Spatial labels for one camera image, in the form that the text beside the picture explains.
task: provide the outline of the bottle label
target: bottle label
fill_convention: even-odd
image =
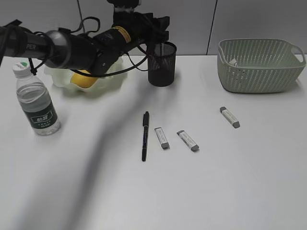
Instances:
[[[30,124],[33,128],[44,129],[52,126],[58,119],[58,115],[53,107],[52,102],[43,110],[38,112],[26,112]]]

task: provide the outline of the bottle cap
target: bottle cap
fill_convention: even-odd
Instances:
[[[32,74],[30,65],[25,61],[13,65],[12,69],[17,78],[27,77]]]

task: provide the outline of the plastic basket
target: plastic basket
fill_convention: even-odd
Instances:
[[[294,55],[303,56],[300,62]],[[230,64],[237,61],[237,66]],[[230,92],[269,93],[285,91],[306,66],[301,48],[276,39],[232,39],[219,43],[218,73]]]

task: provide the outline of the plastic bottle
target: plastic bottle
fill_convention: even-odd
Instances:
[[[26,62],[19,62],[12,69],[17,78],[19,104],[33,130],[42,136],[58,131],[61,123],[43,82],[31,73],[31,68]]]

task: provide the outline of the black mesh pen holder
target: black mesh pen holder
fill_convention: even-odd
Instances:
[[[155,45],[148,57],[148,81],[164,87],[172,84],[175,77],[177,47],[170,42]]]

